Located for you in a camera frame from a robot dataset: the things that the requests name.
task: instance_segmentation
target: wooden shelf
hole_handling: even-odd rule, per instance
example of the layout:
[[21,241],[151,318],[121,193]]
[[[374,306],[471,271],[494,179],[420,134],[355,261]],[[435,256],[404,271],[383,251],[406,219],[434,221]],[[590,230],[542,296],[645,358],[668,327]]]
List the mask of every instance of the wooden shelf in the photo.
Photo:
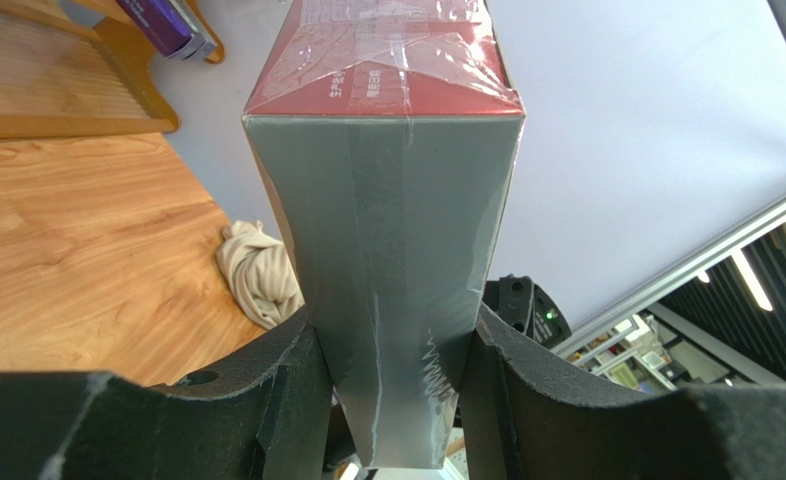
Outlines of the wooden shelf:
[[0,142],[0,371],[173,383],[261,335],[227,222],[160,134]]

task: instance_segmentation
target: white wall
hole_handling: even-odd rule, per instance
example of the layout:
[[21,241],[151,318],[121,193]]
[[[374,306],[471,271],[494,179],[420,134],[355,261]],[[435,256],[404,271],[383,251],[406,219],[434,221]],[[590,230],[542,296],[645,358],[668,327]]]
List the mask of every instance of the white wall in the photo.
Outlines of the white wall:
[[[491,275],[572,326],[786,192],[786,45],[764,0],[490,0],[528,109]],[[219,66],[156,61],[169,140],[232,218],[276,226],[239,116],[286,12],[201,8]]]

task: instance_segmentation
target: wooden tabletop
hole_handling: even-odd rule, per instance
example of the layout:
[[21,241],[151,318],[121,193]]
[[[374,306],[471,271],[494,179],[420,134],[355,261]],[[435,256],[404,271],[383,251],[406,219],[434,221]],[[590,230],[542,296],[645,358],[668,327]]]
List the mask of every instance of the wooden tabletop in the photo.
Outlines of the wooden tabletop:
[[0,142],[0,371],[173,383],[261,335],[227,222],[159,134]]

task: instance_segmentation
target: box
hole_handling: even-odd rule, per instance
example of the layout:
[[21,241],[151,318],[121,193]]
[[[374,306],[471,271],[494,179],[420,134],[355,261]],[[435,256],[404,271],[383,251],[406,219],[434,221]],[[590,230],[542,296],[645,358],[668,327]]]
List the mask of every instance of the box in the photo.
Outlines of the box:
[[364,465],[440,468],[524,111],[481,0],[295,0],[243,124]]

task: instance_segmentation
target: black device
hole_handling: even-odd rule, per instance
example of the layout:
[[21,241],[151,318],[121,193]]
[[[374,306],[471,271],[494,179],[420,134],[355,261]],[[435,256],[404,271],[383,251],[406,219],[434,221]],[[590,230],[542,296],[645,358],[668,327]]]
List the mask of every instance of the black device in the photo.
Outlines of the black device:
[[572,335],[559,307],[529,277],[509,275],[485,282],[482,301],[505,323],[545,348]]

